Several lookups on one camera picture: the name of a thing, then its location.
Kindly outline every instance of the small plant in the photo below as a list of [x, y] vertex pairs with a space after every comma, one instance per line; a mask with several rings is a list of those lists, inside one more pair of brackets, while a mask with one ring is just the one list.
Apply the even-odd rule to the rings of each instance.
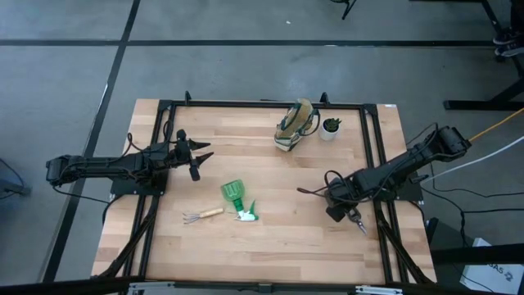
[[335, 118], [330, 118], [330, 119], [326, 119], [324, 121], [324, 129], [327, 131], [327, 132], [336, 132], [338, 130], [338, 125], [341, 123], [342, 121], [340, 119], [335, 119]]

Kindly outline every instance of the white pot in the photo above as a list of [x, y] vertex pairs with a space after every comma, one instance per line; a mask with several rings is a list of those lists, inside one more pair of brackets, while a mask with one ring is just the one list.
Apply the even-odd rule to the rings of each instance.
[[320, 127], [322, 127], [322, 128], [318, 132], [318, 135], [320, 135], [320, 138], [325, 140], [325, 141], [331, 141], [331, 140], [335, 139], [337, 134], [341, 131], [341, 126], [340, 125], [338, 125], [338, 129], [335, 132], [328, 132], [328, 131], [326, 131], [326, 129], [324, 128], [324, 123], [321, 123], [320, 125], [321, 125]]

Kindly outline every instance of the white cable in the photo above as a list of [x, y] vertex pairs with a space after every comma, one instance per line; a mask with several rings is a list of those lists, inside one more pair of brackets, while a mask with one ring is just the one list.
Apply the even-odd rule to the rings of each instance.
[[425, 179], [425, 180], [421, 181], [420, 184], [424, 184], [424, 183], [426, 183], [426, 182], [428, 182], [428, 181], [430, 181], [430, 180], [432, 180], [432, 179], [435, 179], [435, 178], [437, 178], [437, 177], [440, 177], [440, 176], [442, 176], [442, 175], [444, 175], [444, 174], [448, 174], [449, 172], [453, 172], [453, 171], [455, 171], [455, 170], [458, 170], [458, 169], [464, 168], [465, 166], [470, 166], [470, 165], [473, 165], [473, 164], [478, 163], [478, 162], [480, 162], [480, 161], [484, 161], [485, 159], [487, 159], [487, 158], [489, 158], [489, 157], [492, 157], [492, 156], [494, 156], [494, 155], [496, 155], [496, 154], [498, 154], [498, 153], [500, 153], [500, 152], [503, 152], [503, 151], [507, 150], [508, 148], [510, 148], [510, 147], [514, 146], [515, 144], [521, 142], [523, 139], [524, 139], [524, 136], [522, 136], [522, 137], [520, 137], [519, 139], [515, 140], [514, 142], [508, 144], [507, 146], [500, 148], [497, 152], [492, 152], [491, 154], [489, 154], [489, 155], [487, 155], [487, 156], [484, 156], [484, 157], [482, 157], [482, 158], [480, 158], [480, 159], [476, 159], [475, 161], [470, 161], [470, 162], [468, 162], [468, 163], [466, 163], [466, 164], [462, 164], [461, 166], [457, 166], [457, 167], [451, 168], [451, 169], [449, 169], [449, 170], [446, 170], [446, 171], [444, 171], [444, 172], [442, 172], [442, 173], [439, 173], [439, 174], [437, 174], [437, 175], [435, 175], [435, 176], [433, 176], [433, 177], [430, 177], [430, 178], [428, 178], [428, 179]]

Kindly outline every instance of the black desk leg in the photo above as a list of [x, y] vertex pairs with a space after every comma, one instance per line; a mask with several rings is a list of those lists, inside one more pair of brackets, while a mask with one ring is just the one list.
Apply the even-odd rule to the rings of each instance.
[[510, 102], [510, 100], [522, 92], [524, 92], [524, 78], [520, 78], [489, 101], [444, 101], [444, 108], [456, 111], [518, 111], [524, 107], [524, 102]]

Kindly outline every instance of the wooden handle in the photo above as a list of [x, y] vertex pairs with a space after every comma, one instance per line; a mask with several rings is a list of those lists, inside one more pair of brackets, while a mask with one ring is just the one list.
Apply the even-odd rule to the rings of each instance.
[[217, 208], [217, 209], [213, 209], [213, 210], [209, 210], [209, 211], [204, 211], [204, 212], [202, 212], [200, 214], [200, 218], [205, 218], [205, 217], [217, 215], [217, 214], [220, 214], [220, 213], [223, 213], [223, 212], [224, 212], [223, 208]]

